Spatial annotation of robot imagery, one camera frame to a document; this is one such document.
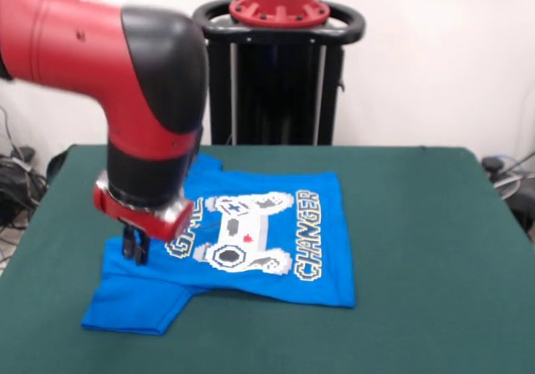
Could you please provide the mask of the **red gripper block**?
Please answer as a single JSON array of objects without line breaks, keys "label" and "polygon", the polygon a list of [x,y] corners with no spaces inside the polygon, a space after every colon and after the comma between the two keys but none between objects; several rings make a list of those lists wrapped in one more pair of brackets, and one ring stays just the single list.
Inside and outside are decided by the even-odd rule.
[{"label": "red gripper block", "polygon": [[121,253],[127,260],[135,258],[138,266],[148,262],[150,238],[179,238],[189,227],[194,209],[193,201],[185,197],[182,188],[161,207],[133,207],[121,202],[110,192],[107,171],[102,171],[94,184],[93,200],[99,211],[125,225]]}]

